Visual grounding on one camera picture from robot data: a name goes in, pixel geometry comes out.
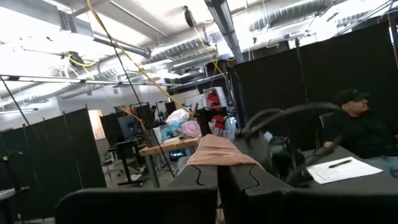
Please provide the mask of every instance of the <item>white wall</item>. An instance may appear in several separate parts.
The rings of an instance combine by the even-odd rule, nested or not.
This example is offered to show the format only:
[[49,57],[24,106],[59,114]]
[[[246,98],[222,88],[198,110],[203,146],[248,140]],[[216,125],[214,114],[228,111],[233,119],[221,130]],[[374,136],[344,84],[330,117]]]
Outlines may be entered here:
[[[25,116],[30,124],[35,124],[43,121],[44,119],[50,119],[60,116],[62,113],[58,107],[57,98],[49,98],[47,103],[36,103],[22,108],[38,108],[37,111],[25,112]],[[9,128],[20,128],[23,124],[26,124],[20,113],[12,114],[1,114],[0,115],[0,130]]]
[[92,95],[79,95],[67,100],[58,97],[60,111],[66,113],[87,108],[89,110],[101,110],[103,115],[115,112],[116,106],[124,106],[136,102],[134,94],[124,91],[126,88],[117,88],[118,93],[115,94],[111,87],[105,87],[102,90],[93,91]]

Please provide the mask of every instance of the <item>pen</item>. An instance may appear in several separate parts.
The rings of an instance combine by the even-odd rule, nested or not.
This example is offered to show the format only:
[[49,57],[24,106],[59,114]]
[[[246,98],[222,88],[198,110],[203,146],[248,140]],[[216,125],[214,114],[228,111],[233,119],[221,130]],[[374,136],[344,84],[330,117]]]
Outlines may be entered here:
[[349,163],[349,162],[351,162],[351,159],[349,159],[349,160],[347,160],[347,161],[339,162],[339,163],[337,163],[337,164],[330,165],[329,168],[335,168],[335,167],[338,167],[338,166],[340,166],[340,165],[347,164],[347,163]]

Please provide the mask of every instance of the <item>hand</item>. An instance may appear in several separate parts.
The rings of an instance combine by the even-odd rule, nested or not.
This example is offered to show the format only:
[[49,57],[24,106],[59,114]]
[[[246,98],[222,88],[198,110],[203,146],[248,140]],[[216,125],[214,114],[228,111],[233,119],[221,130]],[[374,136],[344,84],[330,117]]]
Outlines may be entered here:
[[333,144],[333,142],[327,141],[327,142],[323,143],[323,147],[330,147],[332,144]]

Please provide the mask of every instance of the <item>black shirt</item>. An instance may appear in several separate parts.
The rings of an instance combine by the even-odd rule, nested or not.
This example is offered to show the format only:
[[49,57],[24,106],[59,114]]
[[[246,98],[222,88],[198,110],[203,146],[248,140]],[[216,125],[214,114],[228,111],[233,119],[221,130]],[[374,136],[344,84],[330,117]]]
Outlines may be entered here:
[[398,156],[395,126],[370,111],[358,117],[337,113],[331,116],[323,130],[323,140],[332,141],[339,134],[341,146],[357,156],[368,159],[377,156]]

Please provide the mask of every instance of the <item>ceiling pipe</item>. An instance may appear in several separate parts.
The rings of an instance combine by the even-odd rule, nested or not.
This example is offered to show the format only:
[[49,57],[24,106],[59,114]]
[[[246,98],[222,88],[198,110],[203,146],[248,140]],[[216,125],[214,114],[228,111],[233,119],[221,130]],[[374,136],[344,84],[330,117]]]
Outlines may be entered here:
[[205,2],[228,47],[230,47],[232,54],[235,56],[235,61],[243,63],[243,54],[236,36],[227,0],[205,0]]
[[189,68],[203,63],[208,63],[217,58],[217,50],[212,50],[210,52],[205,52],[192,57],[183,58],[170,62],[167,64],[169,72],[176,72],[183,68]]

